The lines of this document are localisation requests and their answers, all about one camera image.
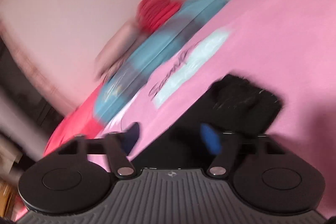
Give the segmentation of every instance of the red knit fabric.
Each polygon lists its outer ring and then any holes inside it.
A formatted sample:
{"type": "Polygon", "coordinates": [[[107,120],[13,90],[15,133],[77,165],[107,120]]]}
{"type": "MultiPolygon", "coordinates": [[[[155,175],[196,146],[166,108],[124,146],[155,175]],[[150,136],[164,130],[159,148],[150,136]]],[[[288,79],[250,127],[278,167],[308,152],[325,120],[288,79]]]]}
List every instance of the red knit fabric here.
{"type": "Polygon", "coordinates": [[[139,25],[145,32],[153,33],[181,6],[182,2],[177,0],[142,0],[137,11],[139,25]]]}

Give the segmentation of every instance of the pink fabric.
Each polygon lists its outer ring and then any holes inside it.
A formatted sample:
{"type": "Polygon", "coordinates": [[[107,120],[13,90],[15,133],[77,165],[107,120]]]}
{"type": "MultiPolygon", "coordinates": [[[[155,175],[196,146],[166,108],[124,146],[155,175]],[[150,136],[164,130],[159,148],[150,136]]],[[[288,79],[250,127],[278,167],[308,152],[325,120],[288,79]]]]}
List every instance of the pink fabric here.
{"type": "MultiPolygon", "coordinates": [[[[181,50],[214,30],[231,34],[219,51],[159,109],[151,89],[178,63],[160,66],[117,122],[123,131],[140,122],[141,139],[130,159],[173,124],[229,72],[281,96],[284,108],[268,133],[322,172],[326,189],[319,211],[336,215],[336,0],[231,0],[181,50]]],[[[104,165],[102,159],[95,160],[104,165]]]]}
{"type": "Polygon", "coordinates": [[[44,155],[53,152],[76,135],[85,135],[86,138],[93,139],[104,128],[92,116],[93,107],[100,89],[101,85],[92,92],[80,107],[63,119],[51,135],[44,155]]]}
{"type": "Polygon", "coordinates": [[[23,217],[26,213],[28,212],[26,207],[23,207],[17,214],[15,217],[15,221],[18,221],[21,217],[23,217]]]}

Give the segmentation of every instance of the logo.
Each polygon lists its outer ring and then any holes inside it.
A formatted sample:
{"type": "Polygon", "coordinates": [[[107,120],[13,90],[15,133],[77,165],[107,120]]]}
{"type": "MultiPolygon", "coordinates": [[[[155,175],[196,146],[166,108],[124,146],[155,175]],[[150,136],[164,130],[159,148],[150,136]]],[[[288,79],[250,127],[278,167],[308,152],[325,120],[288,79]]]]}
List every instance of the logo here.
{"type": "Polygon", "coordinates": [[[170,171],[169,173],[167,173],[167,175],[172,178],[172,177],[176,176],[177,173],[175,173],[174,171],[170,171]]]}
{"type": "Polygon", "coordinates": [[[172,74],[174,74],[176,72],[176,70],[178,70],[179,67],[181,67],[182,64],[185,64],[185,59],[187,57],[187,55],[189,54],[189,52],[196,48],[197,45],[200,43],[201,41],[198,41],[195,45],[192,45],[191,47],[187,48],[186,50],[182,51],[180,53],[180,55],[177,58],[177,62],[174,63],[172,69],[167,73],[166,77],[160,82],[160,83],[156,83],[151,90],[148,93],[149,97],[152,97],[151,100],[154,99],[154,97],[157,95],[157,93],[162,89],[162,87],[164,86],[164,84],[167,82],[167,80],[172,76],[172,74]]]}

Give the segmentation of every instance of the blue object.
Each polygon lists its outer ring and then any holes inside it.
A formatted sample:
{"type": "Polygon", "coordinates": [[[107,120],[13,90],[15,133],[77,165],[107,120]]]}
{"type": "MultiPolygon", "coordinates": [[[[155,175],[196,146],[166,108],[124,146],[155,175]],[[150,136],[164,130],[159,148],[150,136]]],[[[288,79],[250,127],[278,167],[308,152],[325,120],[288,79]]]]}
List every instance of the blue object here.
{"type": "Polygon", "coordinates": [[[187,0],[102,87],[94,117],[107,124],[147,83],[152,72],[177,53],[226,3],[226,0],[187,0]]]}
{"type": "Polygon", "coordinates": [[[201,124],[201,138],[211,155],[218,155],[222,150],[221,140],[211,126],[201,124]]]}
{"type": "Polygon", "coordinates": [[[132,126],[127,129],[126,132],[120,134],[120,144],[121,148],[124,150],[126,155],[129,155],[140,138],[140,125],[139,123],[135,122],[132,126]]]}

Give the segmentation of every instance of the red object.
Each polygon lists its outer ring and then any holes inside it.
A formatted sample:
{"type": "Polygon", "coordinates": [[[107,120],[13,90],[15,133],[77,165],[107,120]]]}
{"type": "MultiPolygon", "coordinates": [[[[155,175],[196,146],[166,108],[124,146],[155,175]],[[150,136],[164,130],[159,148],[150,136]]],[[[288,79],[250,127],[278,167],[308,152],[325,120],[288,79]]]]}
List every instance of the red object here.
{"type": "Polygon", "coordinates": [[[102,84],[78,107],[74,112],[65,117],[51,135],[44,156],[53,152],[60,145],[76,135],[85,135],[88,139],[93,139],[103,130],[104,126],[93,118],[93,107],[98,97],[102,84]]]}
{"type": "Polygon", "coordinates": [[[153,33],[171,18],[182,6],[177,0],[142,0],[137,18],[145,32],[153,33]]]}

